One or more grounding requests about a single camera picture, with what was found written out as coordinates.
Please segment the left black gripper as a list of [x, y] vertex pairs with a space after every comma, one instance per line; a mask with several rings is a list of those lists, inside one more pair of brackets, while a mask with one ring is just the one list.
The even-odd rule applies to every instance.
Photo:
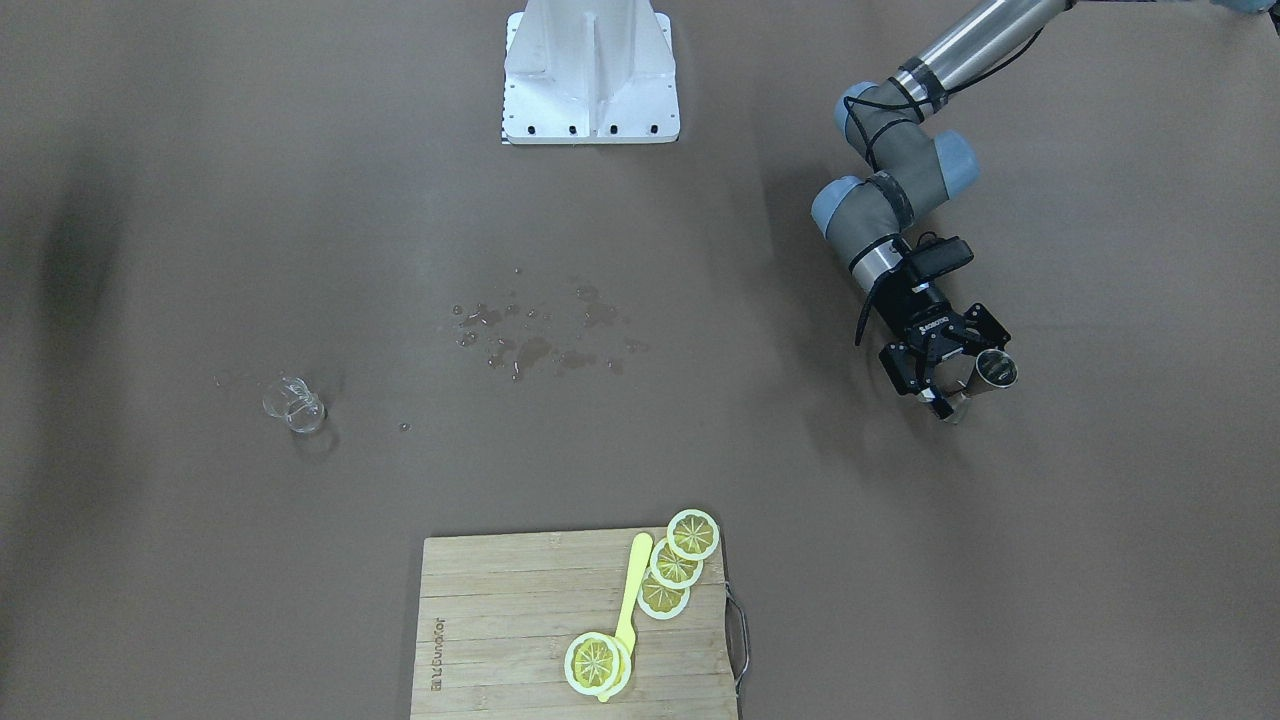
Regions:
[[879, 351], [891, 384], [941, 421], [955, 421], [956, 407], [936, 382], [938, 365], [986, 350], [1004, 351], [1011, 340], [984, 304], [959, 314], [941, 290], [928, 284], [915, 291], [905, 275], [879, 278], [878, 314], [893, 336]]

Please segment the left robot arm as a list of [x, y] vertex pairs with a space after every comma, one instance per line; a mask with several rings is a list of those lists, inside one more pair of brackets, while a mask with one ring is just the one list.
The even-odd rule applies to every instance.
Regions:
[[970, 187], [980, 167], [957, 132], [928, 135], [947, 102], [1020, 58], [1069, 1], [980, 1], [881, 82], [849, 87], [835, 123], [868, 165], [831, 181], [812, 218], [863, 292], [855, 336], [878, 316], [891, 333], [878, 359], [897, 395], [956, 424], [974, 396], [1018, 380], [1011, 336], [983, 304], [957, 310], [938, 279], [969, 264], [965, 240], [910, 229]]

